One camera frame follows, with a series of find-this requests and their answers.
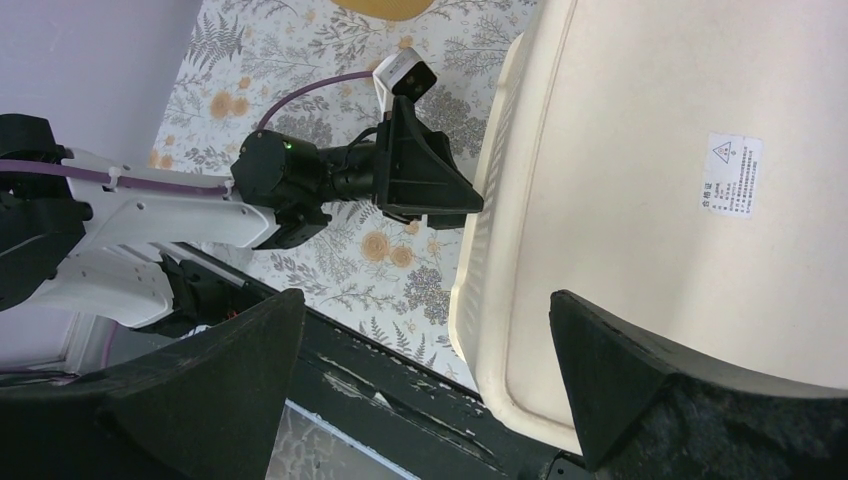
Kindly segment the large cream plastic basket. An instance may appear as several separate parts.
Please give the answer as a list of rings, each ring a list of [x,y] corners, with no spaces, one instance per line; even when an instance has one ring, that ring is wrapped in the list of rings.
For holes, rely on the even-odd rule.
[[[847,384],[847,5],[542,1],[498,81],[450,339],[506,427],[579,452],[568,290],[710,356]]]

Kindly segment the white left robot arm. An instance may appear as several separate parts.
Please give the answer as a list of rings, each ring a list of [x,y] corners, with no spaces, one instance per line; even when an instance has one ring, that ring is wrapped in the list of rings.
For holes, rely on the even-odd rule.
[[[260,129],[226,176],[133,168],[59,144],[48,120],[1,118],[1,306],[85,312],[135,329],[176,316],[184,328],[234,312],[214,281],[170,257],[120,258],[118,246],[213,242],[298,247],[331,220],[324,206],[369,201],[401,223],[461,227],[483,199],[448,137],[398,97],[389,116],[348,144],[320,148]]]

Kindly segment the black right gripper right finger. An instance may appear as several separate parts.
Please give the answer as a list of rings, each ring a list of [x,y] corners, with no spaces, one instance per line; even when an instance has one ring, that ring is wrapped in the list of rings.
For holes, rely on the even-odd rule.
[[[843,479],[847,393],[749,370],[561,290],[549,325],[597,479]]]

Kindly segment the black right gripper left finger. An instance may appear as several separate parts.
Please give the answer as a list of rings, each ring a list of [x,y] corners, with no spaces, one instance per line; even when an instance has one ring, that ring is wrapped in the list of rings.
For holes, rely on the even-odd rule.
[[[1,392],[5,479],[261,479],[305,323],[278,293],[223,324],[62,386]]]

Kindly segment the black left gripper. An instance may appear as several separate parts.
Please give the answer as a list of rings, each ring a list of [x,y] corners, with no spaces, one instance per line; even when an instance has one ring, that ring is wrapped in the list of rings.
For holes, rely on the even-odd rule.
[[[321,149],[319,159],[328,170],[324,202],[368,201],[388,219],[424,220],[433,230],[463,229],[466,214],[483,207],[453,162],[447,135],[426,128],[403,96],[377,126],[345,146]]]

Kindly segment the yellow plastic waste bin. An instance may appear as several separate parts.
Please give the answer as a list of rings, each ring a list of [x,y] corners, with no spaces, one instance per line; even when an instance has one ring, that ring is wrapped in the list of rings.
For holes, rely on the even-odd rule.
[[[406,21],[420,16],[434,0],[332,0],[344,9],[387,21]]]

